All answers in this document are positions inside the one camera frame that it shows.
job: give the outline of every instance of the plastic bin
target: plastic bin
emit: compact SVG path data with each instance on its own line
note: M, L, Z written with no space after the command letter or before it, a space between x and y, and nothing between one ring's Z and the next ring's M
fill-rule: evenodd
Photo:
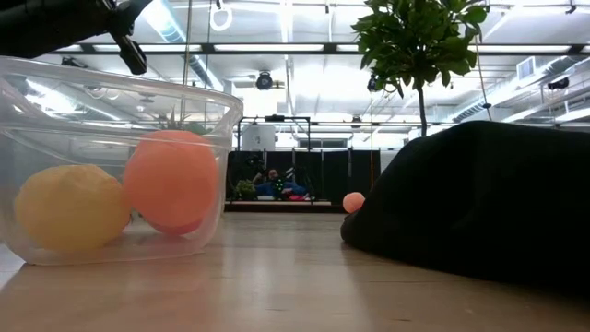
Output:
M134 212L118 238L95 249L56 252L37 245L16 220L14 200L35 174L57 165L94 164L122 181L125 164L161 119L143 109L182 108L214 124L203 135L218 167L217 201L200 227L182 236L156 231ZM230 95L156 80L0 57L0 233L30 264L61 265L192 255L211 240L225 201L227 157L242 102ZM174 145L194 144L174 140Z

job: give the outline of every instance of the floor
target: floor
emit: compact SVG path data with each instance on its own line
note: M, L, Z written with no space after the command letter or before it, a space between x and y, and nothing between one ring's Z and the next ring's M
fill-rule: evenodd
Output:
M341 215L226 214L205 254L31 267L0 245L0 330L590 331L588 303L367 255Z

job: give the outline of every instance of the security camera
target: security camera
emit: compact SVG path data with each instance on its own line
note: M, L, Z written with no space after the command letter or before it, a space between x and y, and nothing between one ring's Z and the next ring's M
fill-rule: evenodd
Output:
M369 78L369 83L367 83L367 90L369 92L376 92L377 89L377 76L375 74L371 74L371 78Z
M256 80L256 87L258 89L266 90L271 89L273 87L273 78L270 76L269 72L261 72Z

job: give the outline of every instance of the cable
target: cable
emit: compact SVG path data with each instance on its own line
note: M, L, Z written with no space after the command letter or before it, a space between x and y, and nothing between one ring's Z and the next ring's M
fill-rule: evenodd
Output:
M372 137L373 137L373 133L372 133L372 93L371 93L371 109L369 111L369 115L371 117L371 129L370 129L371 130L371 155L370 155L370 158L371 158L371 189L372 189L373 179L375 178L372 173Z
M486 88L485 88L485 86L483 84L483 75L481 74L481 62L479 61L478 36L476 36L475 40L476 40L476 57L478 59L479 82L481 83L481 91L483 92L483 101L484 101L483 107L488 112L488 118L491 121L491 113L490 113L490 107L491 107L491 105L488 103L488 96L486 95Z

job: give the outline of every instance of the orange ball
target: orange ball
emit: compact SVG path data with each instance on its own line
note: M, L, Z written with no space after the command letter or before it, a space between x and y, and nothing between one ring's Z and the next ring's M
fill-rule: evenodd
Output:
M211 143L175 130L142 138L125 166L125 196L159 231L197 229L218 195L218 165Z
M362 208L362 204L365 202L365 196L361 193L350 193L344 196L344 200L342 201L342 205L344 209L348 213L352 213L360 208Z
M203 222L202 220L197 220L193 223L186 224L184 226L178 226L178 227L162 226L162 225L157 224L155 222L152 223L149 221L147 223L150 224L151 227L153 227L157 231L161 231L161 232L168 234L168 235L185 235L185 234L188 234L192 231L196 231L196 229L198 229L199 226L201 226L202 222Z

